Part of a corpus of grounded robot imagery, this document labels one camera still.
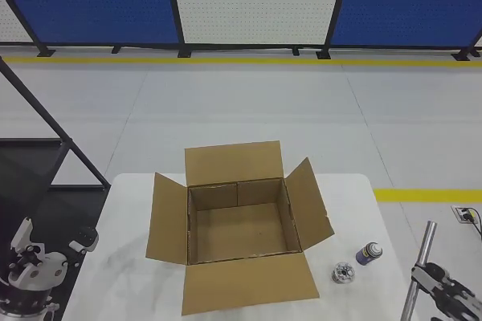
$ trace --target yellow floor line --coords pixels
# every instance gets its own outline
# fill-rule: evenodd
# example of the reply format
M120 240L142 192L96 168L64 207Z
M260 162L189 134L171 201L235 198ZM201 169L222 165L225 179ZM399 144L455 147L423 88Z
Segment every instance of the yellow floor line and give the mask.
M273 59L273 58L129 58L129 57L4 57L8 63L153 63L153 64L262 64L262 65L345 65L371 67L471 67L482 61L368 60L368 59Z
M482 203L482 189L374 189L380 202Z

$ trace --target small metal object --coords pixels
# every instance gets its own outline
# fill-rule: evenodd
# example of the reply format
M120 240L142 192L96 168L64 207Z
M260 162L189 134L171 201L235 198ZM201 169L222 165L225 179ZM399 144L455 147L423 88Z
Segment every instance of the small metal object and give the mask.
M357 262L362 266L376 260L382 256L382 248L376 242L366 244L360 251L355 254Z
M425 266L428 260L428 254L431 252L432 242L434 241L435 228L437 223L434 221L429 221L427 223L427 228L425 229L425 234L423 235L423 241L421 242L421 248L419 249L418 260L416 265ZM409 291L407 292L407 298L405 300L405 305L403 306L402 317L400 321L410 321L412 313L414 312L416 299L418 298L418 283L416 281L411 281L409 285Z
M351 283L355 278L355 270L347 262L339 262L332 271L332 280L335 283Z

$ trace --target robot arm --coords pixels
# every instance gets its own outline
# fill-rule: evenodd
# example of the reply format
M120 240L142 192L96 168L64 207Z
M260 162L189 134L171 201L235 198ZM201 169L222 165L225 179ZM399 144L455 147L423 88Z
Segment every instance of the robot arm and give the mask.
M412 279L446 316L454 320L482 321L482 302L467 287L450 278L441 266L434 263L415 266Z
M46 253L44 243L31 241L32 230L31 219L25 218L9 250L0 255L0 282L10 288L7 297L0 298L0 320L11 315L43 320L48 311L57 310L58 304L47 303L51 289L60 285L67 269L79 266L80 259L98 243L96 230L84 227L64 249Z

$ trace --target blue panel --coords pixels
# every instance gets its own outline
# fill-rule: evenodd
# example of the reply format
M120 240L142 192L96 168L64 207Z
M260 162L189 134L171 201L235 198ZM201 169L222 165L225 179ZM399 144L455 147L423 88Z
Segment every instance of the blue panel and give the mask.
M466 47L482 0L343 0L333 45Z
M45 43L178 43L170 0L18 0Z

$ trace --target can lid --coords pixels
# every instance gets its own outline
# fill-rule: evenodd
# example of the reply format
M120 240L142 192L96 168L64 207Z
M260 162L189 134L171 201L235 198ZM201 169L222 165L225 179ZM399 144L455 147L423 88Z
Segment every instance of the can lid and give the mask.
M379 257L382 255L382 248L377 243L371 243L368 252L373 257Z

